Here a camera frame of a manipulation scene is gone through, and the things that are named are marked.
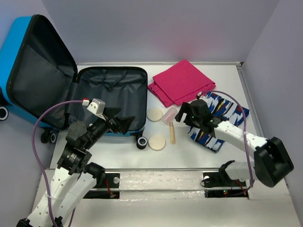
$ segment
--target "suitcase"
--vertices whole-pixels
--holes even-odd
[[[126,136],[142,135],[146,71],[138,67],[89,67],[78,72],[62,39],[42,15],[15,20],[0,51],[0,66],[0,114],[7,107],[9,112],[35,123],[57,103],[99,98],[107,107],[120,107],[118,116],[135,116]],[[50,112],[39,126],[63,130],[76,120],[90,124],[96,118],[85,107],[71,104]]]

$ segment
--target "red cloth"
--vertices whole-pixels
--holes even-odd
[[[153,77],[148,89],[165,107],[182,105],[196,98],[200,91],[213,90],[216,85],[189,61],[182,60]]]

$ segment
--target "metal bolt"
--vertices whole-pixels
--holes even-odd
[[[119,177],[116,176],[116,177],[114,177],[113,181],[115,184],[118,184],[120,182],[120,179],[119,179]]]

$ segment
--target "wooden stick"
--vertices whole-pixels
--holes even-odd
[[[169,123],[169,128],[170,128],[170,143],[175,144],[176,143],[175,128],[172,122]]]

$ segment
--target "blue patterned cloth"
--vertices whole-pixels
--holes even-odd
[[[230,123],[235,126],[239,126],[243,122],[243,115],[240,107],[221,96],[209,92],[206,94],[205,101],[207,102],[208,108],[212,112],[213,116],[224,117]],[[250,110],[243,107],[245,116],[248,117]],[[203,133],[200,129],[190,127],[188,134],[191,139],[202,146],[210,149],[211,151],[217,153],[222,147],[224,141],[218,140],[208,134]]]

